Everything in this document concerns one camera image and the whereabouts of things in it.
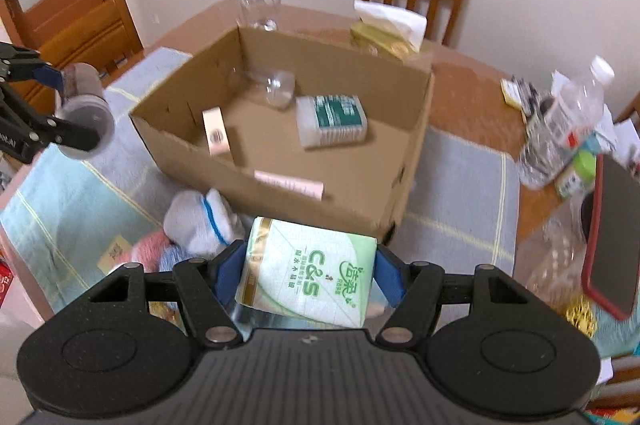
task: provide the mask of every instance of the dining table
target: dining table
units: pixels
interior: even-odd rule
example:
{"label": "dining table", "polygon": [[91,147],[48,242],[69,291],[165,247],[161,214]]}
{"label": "dining table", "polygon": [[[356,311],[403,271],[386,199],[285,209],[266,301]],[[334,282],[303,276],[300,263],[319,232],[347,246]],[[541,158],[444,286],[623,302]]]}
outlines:
{"label": "dining table", "polygon": [[[221,0],[175,27],[146,53],[164,46],[197,53],[238,24],[239,2]],[[350,26],[355,18],[308,8],[282,5],[277,15],[280,31],[350,44]],[[454,49],[425,40],[422,52],[433,53],[435,79],[429,124],[442,131],[507,153],[514,160],[525,142],[525,127],[519,110],[508,106],[500,80],[508,75]],[[520,186],[516,246],[540,227],[560,204],[553,185],[542,190]],[[540,257],[516,254],[514,278],[526,281]]]}

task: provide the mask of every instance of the green label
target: green label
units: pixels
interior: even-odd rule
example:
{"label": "green label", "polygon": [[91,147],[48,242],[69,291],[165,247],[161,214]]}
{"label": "green label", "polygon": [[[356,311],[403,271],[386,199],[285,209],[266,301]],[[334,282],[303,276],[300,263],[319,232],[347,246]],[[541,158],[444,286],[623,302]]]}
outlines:
{"label": "green label", "polygon": [[362,119],[353,96],[316,96],[318,127],[361,126]]}

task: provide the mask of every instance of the glass cup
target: glass cup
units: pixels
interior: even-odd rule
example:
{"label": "glass cup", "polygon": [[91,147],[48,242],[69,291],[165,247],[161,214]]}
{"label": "glass cup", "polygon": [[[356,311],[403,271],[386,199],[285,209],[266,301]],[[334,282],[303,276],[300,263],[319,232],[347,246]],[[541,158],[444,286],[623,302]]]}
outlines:
{"label": "glass cup", "polygon": [[241,21],[243,26],[276,31],[276,18],[281,0],[240,0]]}

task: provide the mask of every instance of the brown tag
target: brown tag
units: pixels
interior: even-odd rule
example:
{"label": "brown tag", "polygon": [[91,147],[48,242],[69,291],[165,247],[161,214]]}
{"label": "brown tag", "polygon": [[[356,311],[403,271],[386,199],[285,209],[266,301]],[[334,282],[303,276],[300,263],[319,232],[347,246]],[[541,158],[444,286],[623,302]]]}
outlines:
{"label": "brown tag", "polygon": [[100,271],[105,275],[108,274],[116,264],[122,262],[120,256],[129,250],[131,250],[131,245],[123,236],[117,235],[109,245],[109,248],[107,248],[104,254],[102,254],[102,257],[100,257],[98,268],[100,268]]}

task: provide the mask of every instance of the clear plastic bottle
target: clear plastic bottle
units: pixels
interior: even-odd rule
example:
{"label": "clear plastic bottle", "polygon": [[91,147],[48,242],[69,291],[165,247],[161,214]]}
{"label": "clear plastic bottle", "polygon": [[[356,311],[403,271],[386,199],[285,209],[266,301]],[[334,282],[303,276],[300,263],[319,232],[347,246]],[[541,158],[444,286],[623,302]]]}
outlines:
{"label": "clear plastic bottle", "polygon": [[613,78],[611,66],[596,56],[590,72],[562,86],[520,152],[520,183],[538,190],[556,179],[602,118],[604,87]]}

